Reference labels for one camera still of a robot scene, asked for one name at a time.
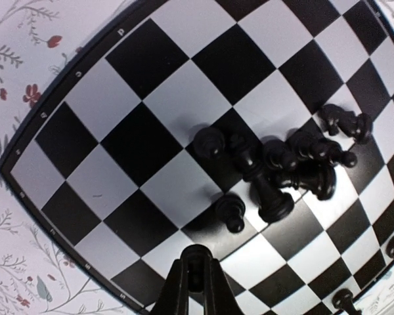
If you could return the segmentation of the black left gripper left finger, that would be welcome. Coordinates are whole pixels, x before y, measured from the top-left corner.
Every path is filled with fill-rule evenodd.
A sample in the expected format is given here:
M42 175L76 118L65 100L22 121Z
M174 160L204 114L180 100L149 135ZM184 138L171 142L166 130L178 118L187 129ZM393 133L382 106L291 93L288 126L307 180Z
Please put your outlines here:
M150 314L188 314L189 293L196 288L197 245L190 245L174 260Z

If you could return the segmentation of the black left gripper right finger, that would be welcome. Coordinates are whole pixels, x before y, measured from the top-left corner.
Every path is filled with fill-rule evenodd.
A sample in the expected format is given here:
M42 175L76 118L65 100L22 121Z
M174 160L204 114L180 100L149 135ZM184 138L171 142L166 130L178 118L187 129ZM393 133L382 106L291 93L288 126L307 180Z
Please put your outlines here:
M204 314L243 315L218 259L204 245L197 245L203 262Z

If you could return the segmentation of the black chess pawn corner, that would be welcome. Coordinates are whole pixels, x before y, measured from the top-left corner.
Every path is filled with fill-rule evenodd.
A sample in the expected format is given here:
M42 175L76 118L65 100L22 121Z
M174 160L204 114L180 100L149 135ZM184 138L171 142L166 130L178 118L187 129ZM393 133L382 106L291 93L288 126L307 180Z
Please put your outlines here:
M346 312L348 315L362 315L362 311L353 304L353 293L347 288L340 289L332 297L333 307Z

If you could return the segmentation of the black and grey chessboard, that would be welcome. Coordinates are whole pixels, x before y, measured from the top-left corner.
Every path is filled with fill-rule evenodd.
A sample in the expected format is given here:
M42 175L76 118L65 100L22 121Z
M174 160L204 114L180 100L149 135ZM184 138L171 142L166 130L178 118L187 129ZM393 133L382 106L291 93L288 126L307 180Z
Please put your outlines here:
M332 314L393 266L394 38L370 1L139 1L69 64L0 174L148 314L207 247L245 314Z

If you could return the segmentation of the black chess piece cluster piece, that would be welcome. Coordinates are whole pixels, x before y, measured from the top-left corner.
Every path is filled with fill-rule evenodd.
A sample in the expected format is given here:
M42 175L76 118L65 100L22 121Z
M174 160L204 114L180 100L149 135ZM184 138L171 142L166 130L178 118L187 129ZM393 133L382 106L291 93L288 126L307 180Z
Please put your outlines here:
M263 145L262 159L266 166L273 171L296 170L299 163L290 147L280 139L269 140Z

